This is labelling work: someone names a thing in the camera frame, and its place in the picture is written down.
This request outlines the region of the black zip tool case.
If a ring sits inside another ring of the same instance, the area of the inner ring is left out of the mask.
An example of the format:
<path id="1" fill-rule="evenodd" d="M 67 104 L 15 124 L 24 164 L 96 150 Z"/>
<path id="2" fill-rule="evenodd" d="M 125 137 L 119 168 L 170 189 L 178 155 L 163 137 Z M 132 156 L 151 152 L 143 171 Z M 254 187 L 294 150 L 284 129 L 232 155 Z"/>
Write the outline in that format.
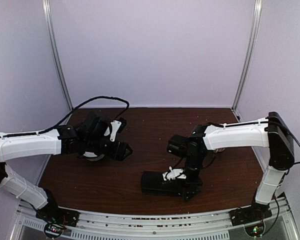
<path id="1" fill-rule="evenodd" d="M 145 195 L 179 197 L 184 190 L 184 180 L 164 180 L 161 172 L 145 171 L 141 176 L 141 191 Z"/>

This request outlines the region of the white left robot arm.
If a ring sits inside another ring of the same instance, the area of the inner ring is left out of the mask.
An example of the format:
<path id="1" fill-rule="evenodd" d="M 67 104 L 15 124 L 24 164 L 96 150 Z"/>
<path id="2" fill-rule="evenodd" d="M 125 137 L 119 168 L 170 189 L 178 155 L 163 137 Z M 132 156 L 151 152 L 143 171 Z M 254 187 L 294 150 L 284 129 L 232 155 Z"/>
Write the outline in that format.
<path id="1" fill-rule="evenodd" d="M 124 118 L 111 120 L 90 112 L 76 125 L 57 125 L 50 130 L 22 133 L 0 132 L 0 188 L 30 203 L 51 222 L 62 218 L 53 194 L 17 174 L 7 161 L 39 155 L 70 155 L 99 160 L 108 157 L 123 161 L 133 153 L 126 143 L 117 140 L 127 122 Z"/>

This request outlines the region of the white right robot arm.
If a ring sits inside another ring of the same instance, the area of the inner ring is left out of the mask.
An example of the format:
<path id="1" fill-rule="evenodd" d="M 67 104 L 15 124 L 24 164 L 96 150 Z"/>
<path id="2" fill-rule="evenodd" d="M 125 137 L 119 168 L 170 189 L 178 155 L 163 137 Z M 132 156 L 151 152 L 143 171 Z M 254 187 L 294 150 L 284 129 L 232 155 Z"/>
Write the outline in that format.
<path id="1" fill-rule="evenodd" d="M 196 125 L 188 136 L 173 135 L 167 152 L 185 159 L 183 168 L 170 167 L 162 174 L 163 183 L 180 180 L 191 186 L 198 179 L 203 161 L 210 152 L 220 149 L 268 149 L 269 160 L 255 190 L 251 206 L 246 210 L 249 220 L 258 220 L 269 204 L 284 174 L 295 163 L 293 135 L 278 112 L 266 117 L 237 123 L 207 122 Z"/>

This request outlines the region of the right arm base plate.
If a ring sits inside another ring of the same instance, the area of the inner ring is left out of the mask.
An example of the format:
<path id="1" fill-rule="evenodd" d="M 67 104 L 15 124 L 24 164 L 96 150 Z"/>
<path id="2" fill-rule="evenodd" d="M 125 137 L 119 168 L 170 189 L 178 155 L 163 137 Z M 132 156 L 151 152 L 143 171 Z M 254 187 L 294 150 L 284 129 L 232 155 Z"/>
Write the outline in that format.
<path id="1" fill-rule="evenodd" d="M 232 226 L 243 225 L 245 233 L 252 238 L 261 237 L 265 233 L 265 219 L 272 215 L 272 211 L 268 207 L 238 207 L 229 212 Z"/>

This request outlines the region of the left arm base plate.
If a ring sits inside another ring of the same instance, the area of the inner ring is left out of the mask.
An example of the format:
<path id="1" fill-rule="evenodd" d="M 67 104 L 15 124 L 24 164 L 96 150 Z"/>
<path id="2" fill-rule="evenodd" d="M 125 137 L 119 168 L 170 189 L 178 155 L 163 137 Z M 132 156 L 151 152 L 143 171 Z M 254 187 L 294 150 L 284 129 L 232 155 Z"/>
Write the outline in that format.
<path id="1" fill-rule="evenodd" d="M 45 222 L 43 233 L 49 239 L 59 238 L 62 234 L 69 231 L 68 227 L 76 227 L 80 213 L 75 210 L 59 208 L 56 212 L 47 213 L 43 209 L 36 209 L 35 217 Z"/>

